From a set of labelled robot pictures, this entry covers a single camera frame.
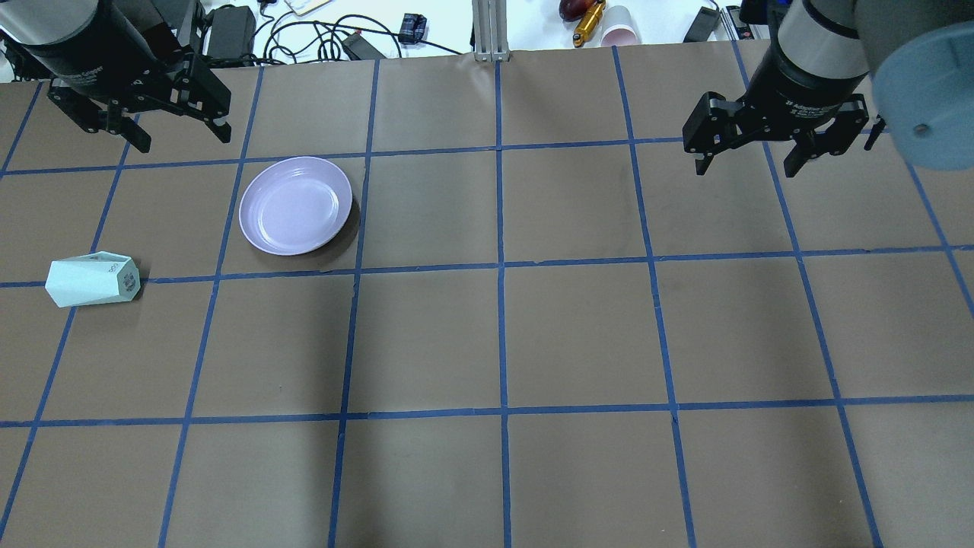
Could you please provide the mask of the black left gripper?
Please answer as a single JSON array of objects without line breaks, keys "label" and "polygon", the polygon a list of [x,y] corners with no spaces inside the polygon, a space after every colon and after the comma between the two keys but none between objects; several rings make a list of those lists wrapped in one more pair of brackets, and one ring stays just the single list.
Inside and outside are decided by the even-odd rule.
[{"label": "black left gripper", "polygon": [[204,56],[161,35],[161,27],[146,39],[126,20],[91,20],[62,40],[23,47],[51,73],[46,96],[81,129],[149,153],[151,136],[128,113],[161,110],[204,123],[228,145],[230,90]]}]

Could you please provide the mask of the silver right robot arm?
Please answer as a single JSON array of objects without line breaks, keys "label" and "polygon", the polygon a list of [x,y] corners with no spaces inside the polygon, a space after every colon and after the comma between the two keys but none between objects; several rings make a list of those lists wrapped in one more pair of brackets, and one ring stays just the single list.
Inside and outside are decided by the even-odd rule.
[{"label": "silver right robot arm", "polygon": [[865,79],[879,115],[866,149],[887,129],[910,164],[969,170],[972,14],[970,1],[794,1],[745,93],[707,91],[686,119],[696,173],[752,142],[793,142],[787,177],[846,153],[870,118],[857,91]]}]

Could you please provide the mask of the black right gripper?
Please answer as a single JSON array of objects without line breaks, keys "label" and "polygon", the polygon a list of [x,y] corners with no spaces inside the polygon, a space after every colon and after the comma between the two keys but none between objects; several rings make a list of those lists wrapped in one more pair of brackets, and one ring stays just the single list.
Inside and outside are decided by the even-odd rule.
[{"label": "black right gripper", "polygon": [[769,46],[742,97],[730,101],[706,91],[683,127],[685,152],[693,154],[696,176],[704,176],[720,153],[755,140],[790,140],[784,176],[797,176],[808,162],[846,153],[867,120],[857,93],[864,74],[826,78],[807,72]]}]

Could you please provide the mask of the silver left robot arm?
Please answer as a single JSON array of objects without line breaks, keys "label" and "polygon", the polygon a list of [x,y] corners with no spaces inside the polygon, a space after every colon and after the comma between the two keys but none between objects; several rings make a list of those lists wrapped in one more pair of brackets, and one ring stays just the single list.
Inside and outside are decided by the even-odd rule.
[{"label": "silver left robot arm", "polygon": [[232,139],[230,90],[153,1],[4,1],[1,20],[49,70],[49,100],[88,134],[118,135],[146,153],[151,136],[133,116],[164,111]]}]

